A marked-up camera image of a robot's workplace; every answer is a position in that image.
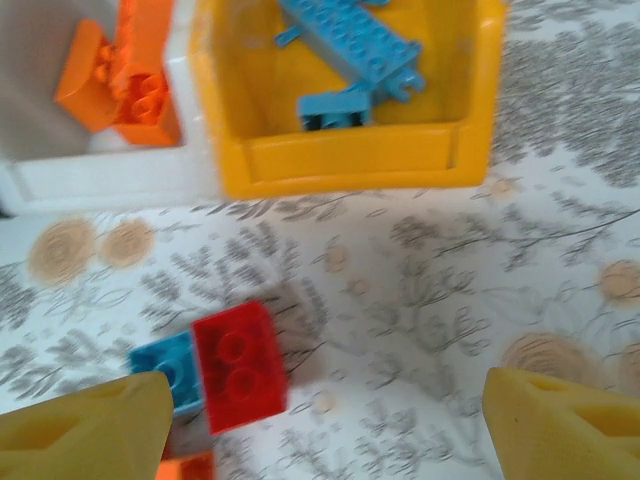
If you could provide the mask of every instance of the orange toy piece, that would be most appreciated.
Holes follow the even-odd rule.
[[[213,480],[213,454],[200,453],[160,463],[156,480]]]
[[[134,75],[158,75],[164,64],[174,0],[120,0],[110,83],[122,98]]]
[[[113,47],[100,25],[82,20],[76,29],[55,101],[92,133],[109,127],[118,102],[109,90]]]
[[[180,142],[180,123],[164,74],[129,79],[114,128],[135,145],[169,147]]]

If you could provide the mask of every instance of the light blue building block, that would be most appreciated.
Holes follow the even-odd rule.
[[[301,38],[345,80],[370,91],[374,105],[389,98],[408,102],[409,88],[426,87],[416,70],[422,46],[395,34],[355,0],[278,1],[289,29],[276,36],[276,44]]]
[[[129,352],[131,373],[159,371],[169,380],[174,415],[203,408],[199,376],[194,361],[193,340],[183,332]]]
[[[305,130],[368,125],[371,123],[371,97],[357,89],[304,95],[298,99],[298,117]]]

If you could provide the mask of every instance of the yellow storage box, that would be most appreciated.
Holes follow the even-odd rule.
[[[303,42],[278,49],[277,0],[199,0],[194,76],[234,198],[482,182],[489,161],[506,6],[391,0],[373,12],[422,43],[427,89],[373,111],[375,126],[302,132],[296,101],[346,83]]]

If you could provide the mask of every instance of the toy storage container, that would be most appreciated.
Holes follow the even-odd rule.
[[[141,148],[90,135],[53,98],[78,22],[113,35],[118,0],[0,2],[0,206],[9,214],[206,202],[215,158],[188,62],[196,0],[175,0],[166,71],[182,144]]]

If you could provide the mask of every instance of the patterned fabric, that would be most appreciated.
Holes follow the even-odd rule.
[[[126,374],[248,299],[290,409],[213,445],[219,478],[501,477],[484,376],[640,394],[640,1],[517,0],[484,186],[0,224],[0,411]]]

